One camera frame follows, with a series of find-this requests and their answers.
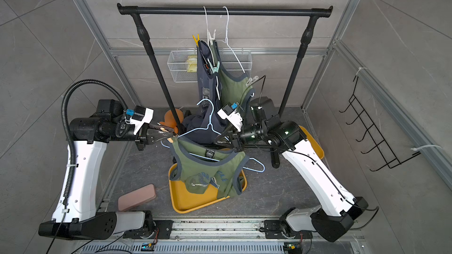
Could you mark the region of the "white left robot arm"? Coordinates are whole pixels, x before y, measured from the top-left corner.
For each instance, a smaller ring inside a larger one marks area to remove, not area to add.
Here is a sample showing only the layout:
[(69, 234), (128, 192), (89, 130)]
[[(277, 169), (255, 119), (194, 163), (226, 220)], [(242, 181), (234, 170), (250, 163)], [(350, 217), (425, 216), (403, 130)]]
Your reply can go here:
[[(87, 118), (68, 119), (72, 94), (83, 85), (108, 89), (115, 99), (102, 99)], [(110, 142), (134, 142), (139, 151), (174, 136), (174, 130), (154, 125), (154, 111), (137, 106), (128, 109), (123, 97), (96, 79), (72, 84), (61, 104), (61, 118), (68, 142), (68, 161), (60, 201), (50, 221), (40, 224), (39, 236), (75, 240), (106, 240), (115, 234), (126, 238), (157, 237), (159, 229), (150, 211), (99, 212), (95, 203), (100, 166)]]

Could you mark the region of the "green printed tank top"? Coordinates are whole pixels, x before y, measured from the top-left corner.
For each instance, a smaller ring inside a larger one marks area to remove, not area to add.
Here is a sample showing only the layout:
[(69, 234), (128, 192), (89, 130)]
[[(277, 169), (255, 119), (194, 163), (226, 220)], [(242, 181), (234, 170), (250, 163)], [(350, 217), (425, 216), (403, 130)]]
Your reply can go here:
[(203, 194), (209, 183), (215, 182), (217, 198), (242, 194), (242, 169), (250, 160), (244, 152), (207, 149), (186, 137), (176, 137), (168, 146), (176, 160), (172, 181), (183, 181), (188, 191)]

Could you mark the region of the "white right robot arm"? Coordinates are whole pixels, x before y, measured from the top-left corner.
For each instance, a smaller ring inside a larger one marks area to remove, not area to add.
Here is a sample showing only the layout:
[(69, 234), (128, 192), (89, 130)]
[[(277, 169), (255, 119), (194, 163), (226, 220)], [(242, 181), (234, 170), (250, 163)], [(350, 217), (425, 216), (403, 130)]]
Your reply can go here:
[(310, 231), (329, 242), (339, 240), (367, 210), (367, 201), (342, 186), (322, 162), (307, 134), (296, 122), (282, 121), (271, 99), (252, 100), (249, 110), (254, 121), (246, 124), (239, 104), (220, 108), (217, 115), (227, 120), (229, 126), (215, 143), (239, 151), (262, 141), (274, 154), (282, 155), (306, 181), (319, 205), (286, 211), (280, 217), (281, 233), (293, 237), (298, 232)]

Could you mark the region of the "light blue wire hanger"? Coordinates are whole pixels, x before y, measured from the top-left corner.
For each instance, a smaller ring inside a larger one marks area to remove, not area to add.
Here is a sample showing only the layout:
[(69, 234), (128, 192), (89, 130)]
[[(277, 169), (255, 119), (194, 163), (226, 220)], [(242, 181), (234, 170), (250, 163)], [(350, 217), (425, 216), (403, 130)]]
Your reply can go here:
[[(212, 116), (213, 116), (213, 113), (215, 112), (215, 108), (214, 108), (213, 102), (210, 99), (208, 99), (208, 98), (203, 98), (197, 103), (197, 105), (203, 103), (204, 101), (208, 101), (211, 104), (211, 108), (212, 108), (212, 112), (209, 114), (208, 125), (205, 128), (203, 128), (203, 127), (194, 128), (194, 129), (192, 129), (190, 131), (187, 131), (187, 132), (185, 132), (183, 134), (178, 134), (178, 136), (177, 136), (178, 138), (180, 138), (182, 136), (185, 136), (185, 135), (188, 135), (188, 134), (190, 134), (190, 133), (192, 133), (194, 131), (212, 131), (215, 134), (220, 135), (220, 133), (214, 129), (213, 124), (212, 124)], [(260, 164), (261, 167), (262, 167), (262, 170), (256, 170), (256, 169), (252, 169), (252, 168), (249, 168), (249, 167), (244, 167), (244, 169), (246, 169), (248, 171), (257, 172), (257, 173), (263, 173), (266, 170), (266, 166), (263, 163), (261, 163), (259, 160), (255, 159), (255, 158), (250, 158), (250, 160), (253, 160), (256, 163)]]

